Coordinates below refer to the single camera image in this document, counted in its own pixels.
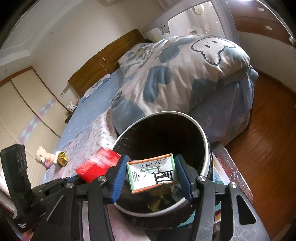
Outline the blue star bed sheet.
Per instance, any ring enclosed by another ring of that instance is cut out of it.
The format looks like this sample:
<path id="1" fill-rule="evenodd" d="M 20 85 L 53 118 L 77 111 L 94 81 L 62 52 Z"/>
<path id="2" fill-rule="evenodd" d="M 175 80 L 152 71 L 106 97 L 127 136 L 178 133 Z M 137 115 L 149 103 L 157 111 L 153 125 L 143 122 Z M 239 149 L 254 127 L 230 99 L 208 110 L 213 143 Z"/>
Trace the blue star bed sheet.
<path id="1" fill-rule="evenodd" d="M 55 150 L 62 150 L 111 106 L 112 99 L 122 85 L 123 77 L 122 71 L 120 69 L 116 70 L 110 75 L 106 83 L 98 87 L 88 98 L 79 101 Z"/>

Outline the cream sliding wardrobe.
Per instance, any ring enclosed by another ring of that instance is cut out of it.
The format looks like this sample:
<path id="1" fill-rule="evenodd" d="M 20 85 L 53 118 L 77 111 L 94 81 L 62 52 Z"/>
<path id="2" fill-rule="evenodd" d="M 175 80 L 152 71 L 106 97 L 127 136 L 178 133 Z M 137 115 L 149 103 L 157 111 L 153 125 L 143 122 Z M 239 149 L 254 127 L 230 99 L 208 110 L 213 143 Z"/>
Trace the cream sliding wardrobe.
<path id="1" fill-rule="evenodd" d="M 1 149 L 25 146 L 28 177 L 39 185 L 46 169 L 35 160 L 42 146 L 53 153 L 66 127 L 67 110 L 30 69 L 1 87 Z"/>

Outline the pink floral quilt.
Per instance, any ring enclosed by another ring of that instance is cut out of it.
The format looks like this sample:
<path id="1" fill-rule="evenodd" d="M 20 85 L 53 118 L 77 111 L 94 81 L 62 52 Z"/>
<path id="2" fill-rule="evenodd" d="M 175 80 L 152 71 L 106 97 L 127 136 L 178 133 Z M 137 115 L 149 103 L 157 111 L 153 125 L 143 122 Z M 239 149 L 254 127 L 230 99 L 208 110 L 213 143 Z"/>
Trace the pink floral quilt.
<path id="1" fill-rule="evenodd" d="M 73 177 L 76 169 L 101 148 L 112 149 L 117 133 L 111 120 L 111 109 L 100 114 L 85 130 L 77 135 L 69 144 L 59 148 L 69 158 L 65 167 L 51 167 L 44 174 L 42 183 Z"/>

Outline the yellow snack wrapper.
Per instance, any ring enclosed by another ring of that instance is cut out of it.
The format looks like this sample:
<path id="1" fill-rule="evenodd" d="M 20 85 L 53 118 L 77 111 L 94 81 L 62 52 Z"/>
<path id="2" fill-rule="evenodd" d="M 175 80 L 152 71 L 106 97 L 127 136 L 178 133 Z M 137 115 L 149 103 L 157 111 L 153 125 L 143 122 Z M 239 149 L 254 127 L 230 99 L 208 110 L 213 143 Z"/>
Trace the yellow snack wrapper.
<path id="1" fill-rule="evenodd" d="M 61 167 L 65 167 L 68 164 L 68 157 L 65 152 L 56 153 L 56 161 Z"/>

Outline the blue white cartoon duvet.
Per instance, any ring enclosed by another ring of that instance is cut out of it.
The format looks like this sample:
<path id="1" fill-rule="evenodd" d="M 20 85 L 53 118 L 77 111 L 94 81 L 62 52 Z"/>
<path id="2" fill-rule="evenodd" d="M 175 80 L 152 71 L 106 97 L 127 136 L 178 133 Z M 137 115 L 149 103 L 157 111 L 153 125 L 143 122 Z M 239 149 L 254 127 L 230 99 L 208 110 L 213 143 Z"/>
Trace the blue white cartoon duvet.
<path id="1" fill-rule="evenodd" d="M 111 102 L 117 132 L 159 111 L 193 117 L 215 142 L 240 132 L 253 103 L 248 54 L 215 36 L 176 36 L 137 44 L 118 60 L 123 83 Z"/>

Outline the brown drawer cabinet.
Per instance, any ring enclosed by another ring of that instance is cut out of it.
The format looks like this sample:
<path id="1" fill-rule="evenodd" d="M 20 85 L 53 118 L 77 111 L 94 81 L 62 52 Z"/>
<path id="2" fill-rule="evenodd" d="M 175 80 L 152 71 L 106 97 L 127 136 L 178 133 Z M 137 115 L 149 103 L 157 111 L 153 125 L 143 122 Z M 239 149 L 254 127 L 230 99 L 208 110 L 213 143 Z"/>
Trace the brown drawer cabinet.
<path id="1" fill-rule="evenodd" d="M 226 2 L 238 32 L 253 33 L 295 47 L 295 39 L 275 14 L 259 1 Z"/>

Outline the white bunny plush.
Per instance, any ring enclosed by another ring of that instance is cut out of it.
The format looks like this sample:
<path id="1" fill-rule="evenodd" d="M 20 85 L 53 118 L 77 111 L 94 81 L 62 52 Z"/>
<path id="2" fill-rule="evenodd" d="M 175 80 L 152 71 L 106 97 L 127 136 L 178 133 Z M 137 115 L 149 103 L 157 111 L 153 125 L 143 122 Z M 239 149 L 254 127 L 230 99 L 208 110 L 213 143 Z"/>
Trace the white bunny plush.
<path id="1" fill-rule="evenodd" d="M 72 101 L 67 106 L 67 109 L 72 113 L 77 108 L 77 105 L 75 105 Z"/>

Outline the green white paper carton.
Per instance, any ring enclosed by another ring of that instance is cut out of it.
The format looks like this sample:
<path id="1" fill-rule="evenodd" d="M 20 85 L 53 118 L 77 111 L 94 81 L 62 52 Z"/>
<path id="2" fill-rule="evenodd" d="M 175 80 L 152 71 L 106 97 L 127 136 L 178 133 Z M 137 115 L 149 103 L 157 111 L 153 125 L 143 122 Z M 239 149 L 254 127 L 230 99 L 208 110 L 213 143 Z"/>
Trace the green white paper carton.
<path id="1" fill-rule="evenodd" d="M 126 163 L 128 183 L 133 194 L 155 189 L 159 186 L 178 183 L 172 154 Z"/>

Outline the black white trash bin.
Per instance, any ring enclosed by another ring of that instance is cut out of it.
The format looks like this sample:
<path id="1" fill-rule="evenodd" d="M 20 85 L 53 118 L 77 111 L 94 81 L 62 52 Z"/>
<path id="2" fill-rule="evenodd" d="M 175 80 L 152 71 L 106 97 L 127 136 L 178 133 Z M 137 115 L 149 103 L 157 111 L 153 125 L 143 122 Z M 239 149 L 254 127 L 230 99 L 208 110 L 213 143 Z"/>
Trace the black white trash bin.
<path id="1" fill-rule="evenodd" d="M 113 150 L 130 158 L 115 207 L 131 224 L 148 229 L 175 228 L 195 206 L 185 198 L 178 176 L 181 156 L 193 176 L 213 177 L 210 143 L 202 127 L 187 114 L 161 111 L 130 125 Z"/>

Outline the cream teddy bear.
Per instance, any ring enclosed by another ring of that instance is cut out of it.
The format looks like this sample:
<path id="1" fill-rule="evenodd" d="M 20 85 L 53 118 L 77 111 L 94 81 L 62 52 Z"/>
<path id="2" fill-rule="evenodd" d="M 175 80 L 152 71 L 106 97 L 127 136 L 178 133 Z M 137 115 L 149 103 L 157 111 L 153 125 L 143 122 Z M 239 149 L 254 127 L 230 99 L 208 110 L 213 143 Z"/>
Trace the cream teddy bear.
<path id="1" fill-rule="evenodd" d="M 59 163 L 57 161 L 59 152 L 55 154 L 48 153 L 42 146 L 38 147 L 36 151 L 36 161 L 46 168 L 46 170 L 50 169 L 52 166 L 59 167 Z"/>

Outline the grey bed guard rail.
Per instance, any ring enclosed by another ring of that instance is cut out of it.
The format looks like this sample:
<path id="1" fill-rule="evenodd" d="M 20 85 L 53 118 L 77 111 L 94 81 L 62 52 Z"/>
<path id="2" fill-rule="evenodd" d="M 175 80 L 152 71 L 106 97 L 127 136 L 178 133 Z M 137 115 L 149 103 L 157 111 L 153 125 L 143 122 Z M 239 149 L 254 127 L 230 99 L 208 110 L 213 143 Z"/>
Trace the grey bed guard rail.
<path id="1" fill-rule="evenodd" d="M 149 23 L 143 34 L 152 42 L 172 36 L 212 35 L 240 44 L 226 1 L 180 1 Z"/>

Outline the wooden headboard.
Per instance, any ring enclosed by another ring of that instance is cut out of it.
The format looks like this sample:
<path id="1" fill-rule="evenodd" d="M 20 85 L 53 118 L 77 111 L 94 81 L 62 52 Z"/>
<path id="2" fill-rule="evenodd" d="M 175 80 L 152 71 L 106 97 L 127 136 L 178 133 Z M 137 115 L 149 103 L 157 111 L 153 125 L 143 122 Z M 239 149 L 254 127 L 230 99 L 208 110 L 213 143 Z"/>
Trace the wooden headboard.
<path id="1" fill-rule="evenodd" d="M 123 54 L 134 45 L 143 42 L 144 37 L 138 29 L 121 36 L 80 67 L 68 80 L 69 85 L 82 97 L 98 80 L 119 68 L 118 60 Z"/>

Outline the blue white pillow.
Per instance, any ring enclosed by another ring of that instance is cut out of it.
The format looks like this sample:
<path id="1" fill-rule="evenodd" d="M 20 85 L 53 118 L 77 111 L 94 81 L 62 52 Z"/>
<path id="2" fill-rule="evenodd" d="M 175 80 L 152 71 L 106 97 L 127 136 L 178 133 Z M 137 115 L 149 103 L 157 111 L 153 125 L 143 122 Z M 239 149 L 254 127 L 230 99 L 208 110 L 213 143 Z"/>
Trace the blue white pillow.
<path id="1" fill-rule="evenodd" d="M 96 89 L 98 89 L 101 85 L 106 83 L 110 79 L 110 74 L 103 76 L 100 80 L 98 80 L 95 84 L 90 87 L 85 94 L 81 97 L 80 101 L 85 101 Z"/>

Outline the red snack package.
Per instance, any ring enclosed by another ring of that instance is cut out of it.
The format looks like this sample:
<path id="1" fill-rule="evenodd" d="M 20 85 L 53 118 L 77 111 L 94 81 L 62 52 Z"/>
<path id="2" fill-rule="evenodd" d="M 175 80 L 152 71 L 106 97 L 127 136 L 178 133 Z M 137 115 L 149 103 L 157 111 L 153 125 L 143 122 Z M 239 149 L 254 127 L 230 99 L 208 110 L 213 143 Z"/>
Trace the red snack package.
<path id="1" fill-rule="evenodd" d="M 99 176 L 104 176 L 110 167 L 116 166 L 120 154 L 110 149 L 101 148 L 77 169 L 76 174 L 85 182 L 91 183 Z"/>

